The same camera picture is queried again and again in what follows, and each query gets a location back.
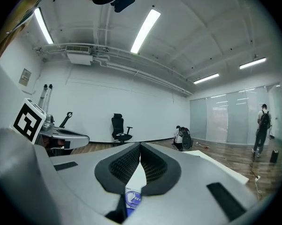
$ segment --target white ceiling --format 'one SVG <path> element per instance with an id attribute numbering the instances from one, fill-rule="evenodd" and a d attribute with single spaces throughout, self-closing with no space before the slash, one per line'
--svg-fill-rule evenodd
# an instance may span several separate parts
<path id="1" fill-rule="evenodd" d="M 46 53 L 64 48 L 58 44 L 95 44 L 99 46 L 92 47 L 110 55 L 112 62 L 183 83 L 191 92 L 258 73 L 261 66 L 277 69 L 282 58 L 279 32 L 256 0 L 136 0 L 121 13 L 90 0 L 42 0 L 39 6 L 55 45 L 46 46 L 35 18 L 25 32 L 49 61 L 67 59 L 63 53 Z M 161 16 L 139 55 L 131 54 L 152 6 Z M 254 54 L 267 57 L 267 62 L 240 72 L 239 65 L 252 61 Z M 214 73 L 221 79 L 192 83 Z"/>

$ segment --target white shirt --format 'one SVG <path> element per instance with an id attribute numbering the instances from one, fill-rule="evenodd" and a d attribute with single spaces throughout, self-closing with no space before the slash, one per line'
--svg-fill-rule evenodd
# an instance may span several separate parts
<path id="1" fill-rule="evenodd" d="M 259 111 L 259 113 L 258 113 L 258 119 L 261 119 L 261 118 L 262 118 L 263 112 L 262 112 L 262 111 Z"/>
<path id="2" fill-rule="evenodd" d="M 176 143 L 182 143 L 183 142 L 183 138 L 179 135 L 179 129 L 177 128 L 174 132 L 174 142 Z"/>

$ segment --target wooden floor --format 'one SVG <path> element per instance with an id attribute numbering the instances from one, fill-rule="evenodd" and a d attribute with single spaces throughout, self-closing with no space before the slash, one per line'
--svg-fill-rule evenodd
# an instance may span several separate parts
<path id="1" fill-rule="evenodd" d="M 153 144 L 175 149 L 171 143 L 172 140 L 166 140 L 162 142 L 154 142 Z M 112 145 L 109 144 L 88 144 L 87 146 L 73 150 L 72 154 L 94 152 L 109 149 L 111 147 Z M 261 157 L 255 158 L 254 161 L 252 160 L 252 148 L 253 146 L 248 145 L 228 145 L 194 139 L 193 147 L 190 150 L 199 150 L 226 167 L 249 178 L 247 187 L 256 195 L 256 197 L 257 190 L 253 173 L 255 173 L 256 176 L 261 176 L 258 181 L 258 188 L 261 191 L 259 199 L 261 200 L 268 194 L 274 192 L 282 181 L 282 145 L 278 144 L 275 139 L 270 140 L 270 144 L 264 146 Z M 279 151 L 279 157 L 276 164 L 269 163 L 273 150 Z"/>

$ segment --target qr code-like tag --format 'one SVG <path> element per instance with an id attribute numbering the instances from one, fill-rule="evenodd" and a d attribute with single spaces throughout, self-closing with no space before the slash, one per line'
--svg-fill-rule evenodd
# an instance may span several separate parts
<path id="1" fill-rule="evenodd" d="M 25 98 L 10 128 L 34 144 L 45 120 L 46 113 L 31 99 Z"/>

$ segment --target chair headrest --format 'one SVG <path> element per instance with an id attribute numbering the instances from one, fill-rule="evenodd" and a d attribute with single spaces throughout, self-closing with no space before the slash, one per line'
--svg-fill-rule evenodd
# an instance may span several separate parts
<path id="1" fill-rule="evenodd" d="M 122 118 L 122 114 L 114 113 L 114 118 Z"/>

